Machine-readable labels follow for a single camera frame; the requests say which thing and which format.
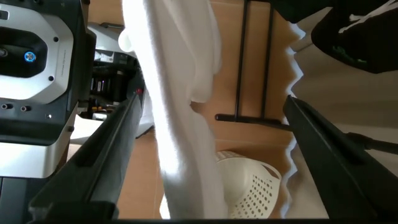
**tile floor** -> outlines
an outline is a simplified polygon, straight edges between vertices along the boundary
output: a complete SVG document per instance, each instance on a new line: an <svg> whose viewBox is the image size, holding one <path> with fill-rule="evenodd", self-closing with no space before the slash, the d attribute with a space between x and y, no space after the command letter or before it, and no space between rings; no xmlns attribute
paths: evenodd
<svg viewBox="0 0 398 224"><path fill-rule="evenodd" d="M205 104L195 103L192 106L207 119L214 130L217 150L232 150L261 160L276 167L284 175L290 169L285 156L286 148L293 140L290 132L214 119L217 113L231 114L234 111L243 0L212 0L212 5L223 39L223 68L215 77L212 99ZM268 3L250 3L241 95L241 114L245 116L260 116L268 17ZM89 21L122 24L120 1L92 0ZM284 118L282 105L287 96L287 88L295 79L287 47L298 38L289 23L276 13L267 91L267 117ZM163 185L157 165L154 133L148 133L136 141L131 154L118 204L120 218L160 218L162 196ZM281 194L277 210L285 197ZM271 217L278 218L279 213L274 212Z"/></svg>

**white towel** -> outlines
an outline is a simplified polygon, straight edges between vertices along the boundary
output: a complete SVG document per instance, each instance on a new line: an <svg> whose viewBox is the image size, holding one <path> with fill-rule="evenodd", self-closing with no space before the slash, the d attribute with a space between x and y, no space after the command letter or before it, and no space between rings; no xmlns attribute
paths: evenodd
<svg viewBox="0 0 398 224"><path fill-rule="evenodd" d="M226 218L215 140L190 102L211 96L221 41L208 1L123 0L119 44L136 52L152 99L171 218Z"/></svg>

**blue button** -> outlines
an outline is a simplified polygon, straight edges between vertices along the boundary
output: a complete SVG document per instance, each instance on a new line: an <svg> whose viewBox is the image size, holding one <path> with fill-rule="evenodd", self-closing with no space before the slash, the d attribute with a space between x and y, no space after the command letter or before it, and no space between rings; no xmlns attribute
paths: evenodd
<svg viewBox="0 0 398 224"><path fill-rule="evenodd" d="M29 63L34 62L36 60L36 54L33 52L26 52L24 57L25 61Z"/></svg>

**screw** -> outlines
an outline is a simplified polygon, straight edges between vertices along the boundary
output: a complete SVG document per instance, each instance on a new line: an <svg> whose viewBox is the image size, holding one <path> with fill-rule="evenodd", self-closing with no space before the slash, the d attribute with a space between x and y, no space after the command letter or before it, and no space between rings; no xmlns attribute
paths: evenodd
<svg viewBox="0 0 398 224"><path fill-rule="evenodd" d="M12 109L12 104L10 104L10 103L2 104L1 109L3 109L3 110Z"/></svg>
<svg viewBox="0 0 398 224"><path fill-rule="evenodd" d="M30 106L21 106L22 112L26 112L26 111L30 111L30 110L31 110Z"/></svg>

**perforated basket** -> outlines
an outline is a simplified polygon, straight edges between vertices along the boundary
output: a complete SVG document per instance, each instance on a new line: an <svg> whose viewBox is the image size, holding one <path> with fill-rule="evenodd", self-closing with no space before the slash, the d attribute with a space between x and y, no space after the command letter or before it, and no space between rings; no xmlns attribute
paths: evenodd
<svg viewBox="0 0 398 224"><path fill-rule="evenodd" d="M266 163L230 151L217 152L217 163L229 217L268 218L279 194L279 172Z"/></svg>

